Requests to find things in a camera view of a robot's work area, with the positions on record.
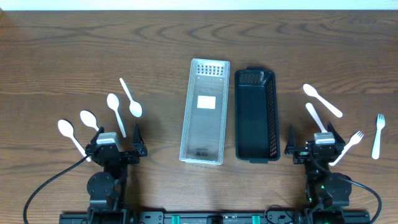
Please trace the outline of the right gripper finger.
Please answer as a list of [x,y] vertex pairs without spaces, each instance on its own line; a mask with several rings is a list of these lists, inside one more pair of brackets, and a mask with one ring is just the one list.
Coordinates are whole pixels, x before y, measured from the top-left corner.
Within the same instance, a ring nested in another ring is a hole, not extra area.
[[294,127],[291,124],[289,126],[289,138],[287,141],[287,145],[285,147],[286,150],[294,150],[296,147],[296,143],[295,143],[295,134],[294,134]]
[[345,145],[344,139],[336,132],[330,121],[327,123],[327,130],[332,133],[336,144]]

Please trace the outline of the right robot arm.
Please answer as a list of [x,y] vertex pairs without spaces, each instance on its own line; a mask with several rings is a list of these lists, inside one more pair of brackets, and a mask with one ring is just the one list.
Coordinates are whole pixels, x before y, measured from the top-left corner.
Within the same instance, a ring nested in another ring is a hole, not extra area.
[[285,154],[293,156],[294,164],[305,167],[306,194],[311,206],[322,210],[340,209],[349,205],[352,186],[342,180],[343,174],[333,174],[329,163],[336,161],[346,143],[331,123],[325,133],[315,133],[305,146],[297,146],[293,126],[289,127],[289,139]]

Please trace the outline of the white plastic fork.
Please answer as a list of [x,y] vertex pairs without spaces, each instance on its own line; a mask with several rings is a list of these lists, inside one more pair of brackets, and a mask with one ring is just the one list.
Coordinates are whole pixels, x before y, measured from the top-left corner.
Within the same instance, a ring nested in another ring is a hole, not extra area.
[[358,144],[363,137],[364,134],[361,131],[358,131],[357,133],[353,134],[349,142],[344,146],[344,149],[342,150],[338,158],[334,162],[330,162],[329,165],[330,166],[337,165],[337,163],[344,157],[344,155],[348,152],[348,150],[355,144]]
[[386,121],[383,114],[377,115],[376,121],[376,135],[374,139],[373,149],[371,157],[373,159],[379,159],[380,151],[381,151],[381,131],[385,127]]
[[327,130],[325,129],[324,125],[322,124],[320,117],[318,116],[314,106],[311,103],[306,103],[305,107],[307,111],[310,113],[311,117],[314,119],[318,127],[320,128],[322,133],[327,133]]

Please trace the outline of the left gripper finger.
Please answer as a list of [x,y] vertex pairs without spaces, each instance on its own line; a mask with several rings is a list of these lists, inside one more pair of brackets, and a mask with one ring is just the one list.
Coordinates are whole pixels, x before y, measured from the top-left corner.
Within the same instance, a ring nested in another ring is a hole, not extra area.
[[94,136],[93,139],[91,140],[91,143],[92,143],[92,144],[96,144],[96,141],[97,141],[97,139],[98,139],[98,137],[99,137],[99,135],[100,135],[101,133],[104,133],[104,127],[102,127],[102,126],[99,128],[99,130],[97,131],[97,133],[95,134],[95,136]]
[[137,150],[143,150],[144,149],[144,141],[142,140],[138,123],[134,124],[134,133],[133,133],[133,137],[132,137],[132,145]]

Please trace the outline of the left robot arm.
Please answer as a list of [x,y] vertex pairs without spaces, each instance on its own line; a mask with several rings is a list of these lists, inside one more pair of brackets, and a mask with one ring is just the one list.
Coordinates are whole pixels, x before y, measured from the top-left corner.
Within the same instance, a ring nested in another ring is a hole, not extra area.
[[87,191],[90,195],[90,208],[95,211],[116,211],[124,208],[127,167],[140,163],[147,155],[147,148],[141,137],[139,125],[134,125],[132,149],[120,151],[119,137],[115,132],[107,133],[100,127],[93,139],[85,147],[86,155],[101,167],[90,177]]

